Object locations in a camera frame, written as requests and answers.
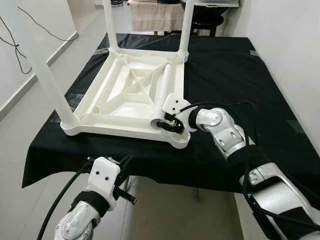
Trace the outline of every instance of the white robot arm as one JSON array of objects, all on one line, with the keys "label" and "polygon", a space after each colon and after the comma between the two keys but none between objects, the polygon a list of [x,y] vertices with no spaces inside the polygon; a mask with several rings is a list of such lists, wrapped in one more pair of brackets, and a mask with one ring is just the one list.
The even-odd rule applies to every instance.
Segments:
[{"label": "white robot arm", "polygon": [[[241,159],[254,152],[255,164],[247,171],[247,181],[244,174],[239,182],[247,189],[244,194],[253,215],[269,239],[320,239],[320,226],[316,225],[320,223],[320,211],[310,205],[275,163],[257,150],[251,139],[246,141],[244,130],[235,124],[226,110],[193,106],[173,94],[168,96],[162,110],[165,118],[156,124],[158,127],[177,133],[209,132],[226,161]],[[76,198],[72,211],[57,225],[55,240],[90,240],[100,218],[107,210],[115,208],[119,196],[136,203],[133,196],[118,187],[127,177],[121,176],[121,167],[123,164],[112,158],[99,157],[94,161],[86,191]]]}]

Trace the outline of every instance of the floor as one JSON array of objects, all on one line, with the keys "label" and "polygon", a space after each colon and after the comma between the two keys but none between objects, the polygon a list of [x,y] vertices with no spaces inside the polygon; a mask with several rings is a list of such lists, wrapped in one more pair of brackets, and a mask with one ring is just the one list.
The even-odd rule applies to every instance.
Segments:
[{"label": "floor", "polygon": [[[105,34],[103,11],[92,8],[90,11],[85,20],[75,20],[79,39],[51,67],[64,93]],[[113,8],[113,12],[116,31],[132,33],[129,7]],[[62,172],[21,188],[28,147],[52,110],[37,82],[0,122],[0,239],[36,239],[49,207],[73,175]],[[87,180],[88,175],[81,175],[67,191],[52,215],[44,240],[53,239],[55,225]],[[94,231],[94,239],[241,240],[233,195],[200,189],[197,202],[193,191],[190,187],[133,177],[130,192],[138,197],[137,204],[132,206],[120,199],[117,208],[108,212]]]}]

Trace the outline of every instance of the black cloth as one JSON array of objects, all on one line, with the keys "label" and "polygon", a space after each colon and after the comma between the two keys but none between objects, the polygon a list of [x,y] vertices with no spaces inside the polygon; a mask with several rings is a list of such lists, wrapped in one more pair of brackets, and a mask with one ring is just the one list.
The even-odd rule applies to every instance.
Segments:
[{"label": "black cloth", "polygon": [[[118,34],[121,48],[177,51],[179,35]],[[98,49],[109,45],[104,38]],[[75,108],[90,86],[108,53],[91,57],[66,93]],[[218,101],[231,104],[249,100],[258,107],[258,141],[266,155],[285,173],[320,193],[320,160],[309,139],[289,123],[296,123],[290,107],[257,56],[248,38],[191,36],[184,66],[184,98],[191,103]],[[250,129],[253,111],[247,104],[233,107]],[[169,143],[111,135],[80,133],[67,136],[53,113],[31,143],[22,187],[48,175],[77,171],[87,157],[134,155],[130,174],[158,183],[179,184],[228,192],[241,192],[241,163],[226,162],[210,134],[196,131],[188,146],[175,149]]]}]

